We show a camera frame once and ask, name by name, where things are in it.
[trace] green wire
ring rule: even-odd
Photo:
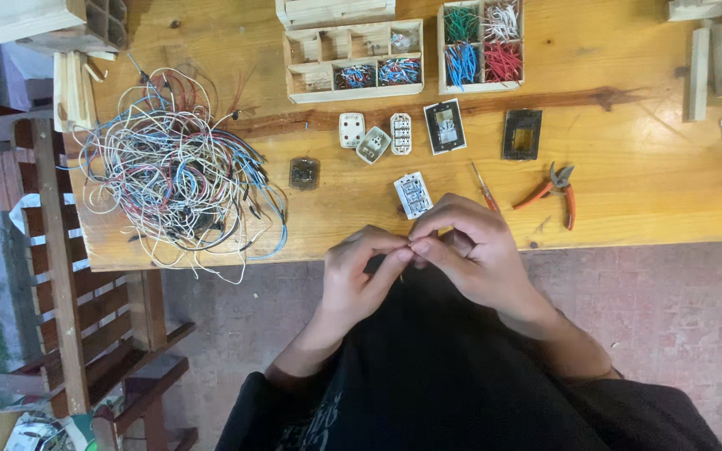
[[[445,8],[445,43],[478,40],[478,15],[472,8],[449,6]]]

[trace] forearm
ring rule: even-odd
[[[535,340],[538,357],[551,372],[569,379],[618,377],[609,354],[595,339],[571,323],[536,290],[530,296],[527,302],[534,306],[530,321],[499,315],[508,328]]]
[[[341,346],[348,330],[341,323],[331,321],[318,307],[305,328],[266,369],[266,380],[289,393],[307,390],[314,376],[325,368]]]

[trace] hand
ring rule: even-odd
[[[455,229],[438,237],[438,230],[446,227]],[[448,193],[417,219],[409,238],[419,256],[417,264],[422,259],[431,262],[467,299],[519,322],[557,316],[531,285],[514,237],[499,213]]]
[[[414,257],[406,237],[367,225],[325,256],[325,289],[315,316],[347,333],[375,313],[392,284]],[[374,275],[364,268],[370,258],[386,254]]]

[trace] tiled floor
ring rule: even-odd
[[[524,262],[623,374],[682,388],[722,440],[722,243],[541,251]],[[240,286],[167,271],[168,317],[198,326],[175,349],[191,370],[166,394],[168,425],[199,426],[196,448],[213,449],[247,373],[310,317],[322,275],[321,261],[251,266]]]

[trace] screwdriver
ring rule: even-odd
[[[495,198],[492,197],[492,192],[489,191],[486,183],[484,183],[484,179],[481,178],[480,172],[478,172],[478,169],[475,167],[474,161],[473,169],[475,169],[475,173],[478,175],[478,180],[480,180],[480,193],[484,195],[484,199],[486,199],[486,203],[487,205],[489,205],[489,209],[496,213],[500,213],[501,209],[497,206],[497,202],[495,201]]]

